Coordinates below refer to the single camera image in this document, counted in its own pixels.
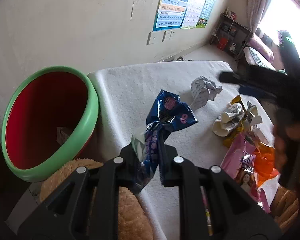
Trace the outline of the orange plastic wrapper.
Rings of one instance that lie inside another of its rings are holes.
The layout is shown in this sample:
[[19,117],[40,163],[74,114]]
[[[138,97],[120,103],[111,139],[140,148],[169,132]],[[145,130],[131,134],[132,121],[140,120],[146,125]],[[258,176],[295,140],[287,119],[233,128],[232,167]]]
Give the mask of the orange plastic wrapper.
[[269,145],[259,142],[254,150],[255,160],[254,173],[256,174],[257,187],[280,173],[275,168],[275,149]]

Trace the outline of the white terry table cloth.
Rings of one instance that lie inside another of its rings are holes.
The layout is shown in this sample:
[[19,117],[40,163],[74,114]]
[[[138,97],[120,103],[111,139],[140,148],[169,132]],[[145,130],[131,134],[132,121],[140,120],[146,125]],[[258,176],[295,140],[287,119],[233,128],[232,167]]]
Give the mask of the white terry table cloth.
[[179,189],[181,239],[208,239],[210,228],[205,201],[214,211],[216,239],[278,239],[280,228],[267,215],[263,191],[243,190],[221,167],[205,169],[179,156],[165,144],[172,132],[197,122],[178,95],[162,90],[154,100],[145,127],[120,154],[95,170],[96,198],[90,230],[92,239],[117,239],[119,188],[134,194],[160,172],[162,185]]

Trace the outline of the white wall socket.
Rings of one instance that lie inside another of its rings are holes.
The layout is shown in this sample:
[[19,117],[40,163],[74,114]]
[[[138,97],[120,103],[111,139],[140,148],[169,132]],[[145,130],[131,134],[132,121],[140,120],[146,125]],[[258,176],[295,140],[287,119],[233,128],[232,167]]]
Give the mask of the white wall socket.
[[147,39],[147,45],[156,44],[161,41],[160,32],[154,31],[150,32]]

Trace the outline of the crushed white paper cup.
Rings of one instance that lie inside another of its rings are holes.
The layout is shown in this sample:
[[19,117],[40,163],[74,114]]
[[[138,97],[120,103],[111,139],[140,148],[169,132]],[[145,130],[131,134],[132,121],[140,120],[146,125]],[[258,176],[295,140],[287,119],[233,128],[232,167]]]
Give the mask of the crushed white paper cup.
[[219,137],[228,136],[244,117],[244,109],[240,103],[234,103],[223,111],[215,120],[212,131]]

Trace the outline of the yellow snack wrapper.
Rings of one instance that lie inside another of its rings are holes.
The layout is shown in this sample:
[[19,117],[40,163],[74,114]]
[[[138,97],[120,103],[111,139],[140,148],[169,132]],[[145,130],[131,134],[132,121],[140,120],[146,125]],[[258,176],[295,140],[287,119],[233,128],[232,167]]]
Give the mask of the yellow snack wrapper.
[[242,109],[244,111],[243,118],[238,122],[237,126],[225,137],[223,140],[223,145],[227,148],[229,148],[234,141],[235,137],[240,133],[244,131],[243,121],[246,120],[247,117],[247,109],[242,101],[241,95],[238,94],[235,98],[233,98],[230,101],[230,106],[233,106],[235,103],[239,103],[242,106]]

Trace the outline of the white calendar poster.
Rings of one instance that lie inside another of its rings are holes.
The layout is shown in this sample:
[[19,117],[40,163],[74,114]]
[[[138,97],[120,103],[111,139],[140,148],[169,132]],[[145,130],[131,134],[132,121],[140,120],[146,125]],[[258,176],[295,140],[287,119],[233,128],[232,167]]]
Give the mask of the white calendar poster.
[[182,29],[205,28],[216,0],[189,0]]

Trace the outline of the crumpled white paper ball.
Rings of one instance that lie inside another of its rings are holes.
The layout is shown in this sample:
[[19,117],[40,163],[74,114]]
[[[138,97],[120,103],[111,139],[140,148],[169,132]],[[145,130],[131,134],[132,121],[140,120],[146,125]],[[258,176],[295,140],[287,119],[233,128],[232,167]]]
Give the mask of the crumpled white paper ball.
[[214,101],[217,94],[223,90],[222,86],[216,85],[212,80],[199,76],[191,83],[191,95],[193,102],[190,107],[193,111],[204,107],[208,101]]

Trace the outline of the dark blue snack wrapper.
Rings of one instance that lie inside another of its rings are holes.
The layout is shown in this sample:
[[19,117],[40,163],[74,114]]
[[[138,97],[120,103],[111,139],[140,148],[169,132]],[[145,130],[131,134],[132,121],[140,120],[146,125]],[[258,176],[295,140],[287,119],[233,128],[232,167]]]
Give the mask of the dark blue snack wrapper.
[[134,194],[140,193],[152,180],[157,168],[162,182],[166,180],[170,162],[165,141],[171,133],[198,122],[190,106],[180,96],[161,90],[149,111],[145,126],[132,135],[131,146],[139,162],[136,168]]

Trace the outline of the red bin with green rim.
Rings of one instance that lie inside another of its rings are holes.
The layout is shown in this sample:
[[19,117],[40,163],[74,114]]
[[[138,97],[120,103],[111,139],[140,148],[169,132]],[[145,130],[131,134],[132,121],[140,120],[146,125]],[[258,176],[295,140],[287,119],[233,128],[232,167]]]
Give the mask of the red bin with green rim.
[[27,182],[43,181],[89,144],[99,101],[89,78],[53,66],[26,78],[4,114],[1,148],[8,168]]

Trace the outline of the bed with patterned quilt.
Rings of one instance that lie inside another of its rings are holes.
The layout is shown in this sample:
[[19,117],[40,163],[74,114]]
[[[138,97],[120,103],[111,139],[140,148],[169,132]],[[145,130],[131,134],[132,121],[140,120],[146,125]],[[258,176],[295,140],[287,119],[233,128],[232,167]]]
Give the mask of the bed with patterned quilt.
[[276,71],[272,50],[256,34],[252,35],[243,53],[247,64]]

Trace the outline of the dark wooden shelf unit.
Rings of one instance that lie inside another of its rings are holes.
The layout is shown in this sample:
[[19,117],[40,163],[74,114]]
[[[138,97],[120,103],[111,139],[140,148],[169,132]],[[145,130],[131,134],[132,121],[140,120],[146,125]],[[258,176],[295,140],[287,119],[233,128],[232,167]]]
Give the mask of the dark wooden shelf unit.
[[235,61],[239,61],[243,56],[243,49],[252,35],[253,33],[248,28],[231,19],[226,14],[221,14],[217,26],[209,39],[209,44],[217,46],[218,38],[227,38],[229,41],[222,51],[232,56]]

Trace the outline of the blue educational wall poster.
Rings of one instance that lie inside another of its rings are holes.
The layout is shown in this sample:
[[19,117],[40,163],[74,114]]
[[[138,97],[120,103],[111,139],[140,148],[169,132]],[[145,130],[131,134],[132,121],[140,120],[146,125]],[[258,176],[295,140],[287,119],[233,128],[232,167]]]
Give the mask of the blue educational wall poster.
[[189,0],[159,0],[153,31],[181,28],[188,2]]

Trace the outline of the pink snack bag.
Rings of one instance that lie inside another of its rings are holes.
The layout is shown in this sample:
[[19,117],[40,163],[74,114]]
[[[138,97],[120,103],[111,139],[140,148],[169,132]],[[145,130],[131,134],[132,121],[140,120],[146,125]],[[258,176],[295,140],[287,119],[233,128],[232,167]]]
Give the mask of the pink snack bag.
[[270,207],[264,189],[257,185],[255,161],[259,150],[249,143],[243,133],[233,140],[221,168],[241,187],[266,213]]

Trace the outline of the red bucket on shelf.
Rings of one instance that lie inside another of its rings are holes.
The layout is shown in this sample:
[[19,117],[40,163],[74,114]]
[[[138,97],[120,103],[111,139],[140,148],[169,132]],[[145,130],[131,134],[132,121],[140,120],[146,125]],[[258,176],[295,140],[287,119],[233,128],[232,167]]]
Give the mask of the red bucket on shelf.
[[224,50],[229,40],[225,37],[218,38],[217,40],[218,40],[217,48],[219,50]]

